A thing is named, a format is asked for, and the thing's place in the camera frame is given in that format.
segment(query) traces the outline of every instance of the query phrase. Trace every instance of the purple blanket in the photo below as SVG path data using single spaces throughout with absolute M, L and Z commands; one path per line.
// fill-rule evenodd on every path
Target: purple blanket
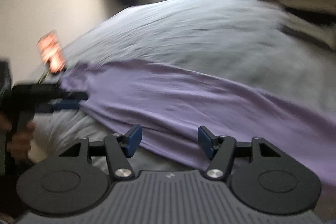
M 117 133 L 143 127 L 141 146 L 198 169 L 208 160 L 197 144 L 205 125 L 238 141 L 262 136 L 336 187 L 336 116 L 264 90 L 144 60 L 77 65 L 62 87 L 84 90 L 82 110 Z

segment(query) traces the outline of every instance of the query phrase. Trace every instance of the silver bolt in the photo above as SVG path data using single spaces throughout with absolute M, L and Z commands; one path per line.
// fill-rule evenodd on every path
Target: silver bolt
M 120 177 L 120 178 L 126 178 L 129 177 L 132 174 L 132 171 L 129 169 L 118 169 L 115 172 L 115 175 Z
M 217 179 L 217 178 L 220 178 L 224 175 L 223 171 L 222 170 L 219 170 L 219 169 L 210 169 L 208 172 L 207 172 L 207 176 L 208 177 L 211 177 L 213 179 Z

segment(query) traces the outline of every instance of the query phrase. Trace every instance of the gray plastic base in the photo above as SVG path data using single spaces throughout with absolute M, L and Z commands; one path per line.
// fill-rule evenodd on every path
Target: gray plastic base
M 223 182 L 210 181 L 197 170 L 143 171 L 132 181 L 118 182 L 95 208 L 71 217 L 48 218 L 28 212 L 18 224 L 322 224 L 312 212 L 271 216 L 248 208 Z

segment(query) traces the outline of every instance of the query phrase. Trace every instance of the gray bedsheet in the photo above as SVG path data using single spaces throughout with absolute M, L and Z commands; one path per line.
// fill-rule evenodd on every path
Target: gray bedsheet
M 335 53 L 283 34 L 279 13 L 276 5 L 257 0 L 168 0 L 120 12 L 64 53 L 69 66 L 129 58 L 165 62 L 336 112 Z M 98 140 L 109 133 L 81 111 L 35 120 L 36 142 L 49 153 L 78 136 Z M 130 161 L 135 170 L 185 168 L 143 149 Z M 95 164 L 104 169 L 101 159 Z

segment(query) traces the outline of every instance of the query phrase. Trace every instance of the circular black pad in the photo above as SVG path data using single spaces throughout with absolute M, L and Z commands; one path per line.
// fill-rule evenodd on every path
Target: circular black pad
M 52 157 L 26 171 L 16 190 L 34 212 L 67 215 L 92 207 L 108 186 L 107 176 L 88 162 L 75 157 Z
M 244 166 L 233 174 L 230 187 L 247 206 L 273 215 L 312 209 L 321 192 L 312 171 L 283 157 L 265 157 Z

